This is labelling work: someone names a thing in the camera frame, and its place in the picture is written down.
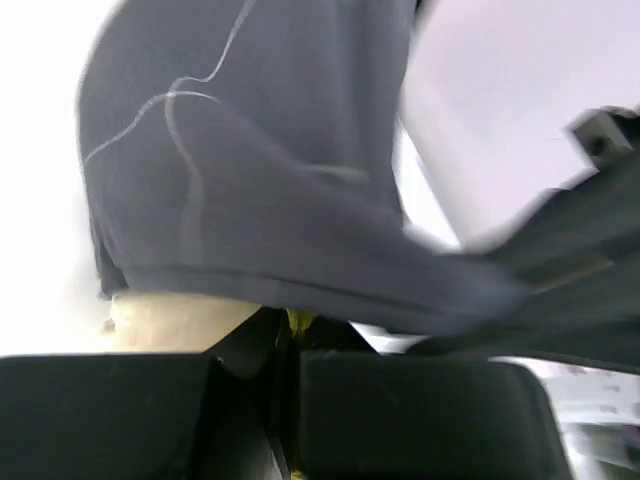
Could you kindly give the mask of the white pillow yellow edge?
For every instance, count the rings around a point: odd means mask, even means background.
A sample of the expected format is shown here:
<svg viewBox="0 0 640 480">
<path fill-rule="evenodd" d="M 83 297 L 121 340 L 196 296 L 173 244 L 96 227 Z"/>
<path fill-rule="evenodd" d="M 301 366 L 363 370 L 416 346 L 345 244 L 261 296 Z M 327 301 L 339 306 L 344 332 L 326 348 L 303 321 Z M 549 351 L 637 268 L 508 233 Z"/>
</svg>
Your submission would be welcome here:
<svg viewBox="0 0 640 480">
<path fill-rule="evenodd" d="M 116 294 L 100 340 L 109 352 L 196 353 L 212 348 L 248 356 L 280 331 L 302 337 L 317 316 L 223 297 L 171 292 Z"/>
</svg>

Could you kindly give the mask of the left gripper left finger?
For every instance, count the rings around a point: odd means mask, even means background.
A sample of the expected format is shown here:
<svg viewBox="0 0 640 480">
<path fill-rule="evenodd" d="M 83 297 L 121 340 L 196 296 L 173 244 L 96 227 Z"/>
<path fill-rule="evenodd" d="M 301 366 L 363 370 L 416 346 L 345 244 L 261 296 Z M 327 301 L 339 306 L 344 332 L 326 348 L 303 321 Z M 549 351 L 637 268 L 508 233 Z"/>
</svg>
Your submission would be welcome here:
<svg viewBox="0 0 640 480">
<path fill-rule="evenodd" d="M 5 479 L 269 479 L 255 407 L 213 357 L 1 362 Z"/>
</svg>

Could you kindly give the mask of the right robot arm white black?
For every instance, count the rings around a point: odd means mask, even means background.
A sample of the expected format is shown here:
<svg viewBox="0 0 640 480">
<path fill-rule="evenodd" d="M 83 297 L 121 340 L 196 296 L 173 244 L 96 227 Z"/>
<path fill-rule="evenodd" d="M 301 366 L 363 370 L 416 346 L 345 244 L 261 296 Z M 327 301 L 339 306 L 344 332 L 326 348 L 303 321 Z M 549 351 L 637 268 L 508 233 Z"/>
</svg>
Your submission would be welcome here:
<svg viewBox="0 0 640 480">
<path fill-rule="evenodd" d="M 590 171 L 568 124 L 638 102 L 635 1 L 429 1 L 402 113 L 457 239 L 482 245 Z"/>
</svg>

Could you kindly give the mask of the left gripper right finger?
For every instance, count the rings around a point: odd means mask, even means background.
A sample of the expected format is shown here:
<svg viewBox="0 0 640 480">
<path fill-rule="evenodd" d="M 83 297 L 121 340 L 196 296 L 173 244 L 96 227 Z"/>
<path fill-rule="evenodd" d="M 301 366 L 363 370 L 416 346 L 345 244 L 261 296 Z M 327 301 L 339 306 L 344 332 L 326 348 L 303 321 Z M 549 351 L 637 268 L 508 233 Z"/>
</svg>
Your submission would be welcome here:
<svg viewBox="0 0 640 480">
<path fill-rule="evenodd" d="M 568 479 L 542 384 L 525 367 L 308 352 L 303 472 L 311 479 Z"/>
</svg>

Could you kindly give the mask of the dark grey checked pillowcase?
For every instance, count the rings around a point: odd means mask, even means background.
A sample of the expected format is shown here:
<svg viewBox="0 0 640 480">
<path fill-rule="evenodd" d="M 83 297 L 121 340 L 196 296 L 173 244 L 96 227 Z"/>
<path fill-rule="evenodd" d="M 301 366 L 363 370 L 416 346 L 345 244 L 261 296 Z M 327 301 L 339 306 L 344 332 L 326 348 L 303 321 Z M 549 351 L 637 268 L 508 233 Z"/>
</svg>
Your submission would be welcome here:
<svg viewBox="0 0 640 480">
<path fill-rule="evenodd" d="M 419 335 L 423 355 L 639 369 L 639 102 L 590 164 L 463 245 L 403 120 L 418 1 L 122 1 L 78 138 L 105 296 L 176 292 Z"/>
</svg>

